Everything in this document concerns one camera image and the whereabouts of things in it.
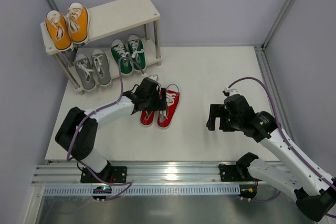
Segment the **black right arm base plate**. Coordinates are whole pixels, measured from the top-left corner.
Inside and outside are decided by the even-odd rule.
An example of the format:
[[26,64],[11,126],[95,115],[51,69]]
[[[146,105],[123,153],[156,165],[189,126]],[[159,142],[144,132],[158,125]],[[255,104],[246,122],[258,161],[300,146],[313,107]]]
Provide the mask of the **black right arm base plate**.
[[237,165],[219,164],[218,169],[221,182],[241,182],[244,180],[238,172]]

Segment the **green canvas sneaker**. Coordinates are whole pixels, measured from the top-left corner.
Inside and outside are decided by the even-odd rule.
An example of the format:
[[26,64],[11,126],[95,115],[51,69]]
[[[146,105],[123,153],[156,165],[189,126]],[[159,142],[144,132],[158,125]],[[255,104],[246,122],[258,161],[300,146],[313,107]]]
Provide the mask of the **green canvas sneaker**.
[[133,68],[128,59],[130,53],[126,48],[125,43],[122,40],[116,39],[112,42],[110,49],[113,59],[120,66],[121,73],[123,75],[130,74]]
[[146,61],[142,40],[137,35],[130,35],[127,40],[127,46],[133,61],[136,63],[134,65],[135,70],[145,70]]

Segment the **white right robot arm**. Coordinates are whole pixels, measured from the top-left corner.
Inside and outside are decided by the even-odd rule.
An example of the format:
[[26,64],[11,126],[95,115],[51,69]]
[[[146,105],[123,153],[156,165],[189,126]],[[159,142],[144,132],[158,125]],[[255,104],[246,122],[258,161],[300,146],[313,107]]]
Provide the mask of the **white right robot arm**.
[[290,171],[289,174],[269,165],[253,153],[236,162],[242,179],[262,180],[291,198],[310,220],[319,222],[335,205],[335,178],[318,167],[279,129],[268,112],[256,113],[240,94],[228,96],[222,104],[211,104],[206,123],[208,130],[240,131],[271,151]]

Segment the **red canvas sneaker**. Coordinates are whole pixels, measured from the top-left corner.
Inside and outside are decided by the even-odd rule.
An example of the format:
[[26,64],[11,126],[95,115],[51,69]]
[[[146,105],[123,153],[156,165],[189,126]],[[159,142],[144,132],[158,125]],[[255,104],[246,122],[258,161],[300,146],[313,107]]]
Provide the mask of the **red canvas sneaker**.
[[154,121],[155,111],[142,111],[140,116],[140,123],[142,126],[148,127]]
[[166,129],[170,126],[173,116],[177,110],[177,107],[180,102],[180,90],[178,86],[174,83],[171,83],[166,88],[166,102],[167,109],[159,112],[158,116],[158,126],[161,129]]

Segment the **grey canvas sneaker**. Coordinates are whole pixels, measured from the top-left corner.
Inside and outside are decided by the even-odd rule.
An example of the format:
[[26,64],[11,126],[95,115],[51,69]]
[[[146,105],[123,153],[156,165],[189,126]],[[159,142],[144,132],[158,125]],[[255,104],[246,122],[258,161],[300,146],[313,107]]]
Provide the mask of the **grey canvas sneaker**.
[[96,70],[98,82],[101,86],[106,87],[111,83],[110,65],[107,55],[101,49],[92,51],[91,59]]
[[85,54],[77,54],[74,65],[83,89],[93,90],[96,87],[96,82],[93,78],[93,68],[89,58]]

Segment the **orange canvas sneaker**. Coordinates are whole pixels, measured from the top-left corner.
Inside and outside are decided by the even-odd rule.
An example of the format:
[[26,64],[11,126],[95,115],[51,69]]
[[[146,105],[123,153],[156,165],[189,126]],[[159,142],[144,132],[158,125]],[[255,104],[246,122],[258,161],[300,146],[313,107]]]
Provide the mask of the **orange canvas sneaker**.
[[74,46],[68,33],[67,22],[60,12],[51,10],[47,13],[45,24],[49,36],[59,52],[72,51]]
[[71,3],[66,15],[70,36],[75,45],[82,46],[89,42],[90,16],[87,8],[78,2]]

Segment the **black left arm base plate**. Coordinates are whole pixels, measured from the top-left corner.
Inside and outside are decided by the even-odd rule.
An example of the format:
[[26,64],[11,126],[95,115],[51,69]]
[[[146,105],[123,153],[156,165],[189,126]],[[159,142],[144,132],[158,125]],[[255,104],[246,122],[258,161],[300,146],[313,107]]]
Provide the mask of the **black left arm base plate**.
[[[94,174],[103,182],[123,184],[126,182],[127,179],[127,167],[108,165],[105,169],[102,170],[102,172],[94,172]],[[100,180],[96,179],[87,168],[83,168],[81,172],[80,182],[83,184],[93,184],[99,183]]]

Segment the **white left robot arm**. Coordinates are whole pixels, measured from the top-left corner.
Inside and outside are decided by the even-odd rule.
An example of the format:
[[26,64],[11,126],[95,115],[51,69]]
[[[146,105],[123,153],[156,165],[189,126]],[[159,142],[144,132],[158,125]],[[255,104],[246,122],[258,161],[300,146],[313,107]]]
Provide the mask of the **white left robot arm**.
[[166,89],[146,77],[132,90],[122,91],[114,102],[98,108],[82,110],[74,107],[63,120],[55,141],[67,152],[67,160],[75,159],[85,165],[98,182],[112,183],[113,168],[95,148],[98,129],[137,112],[167,109]]

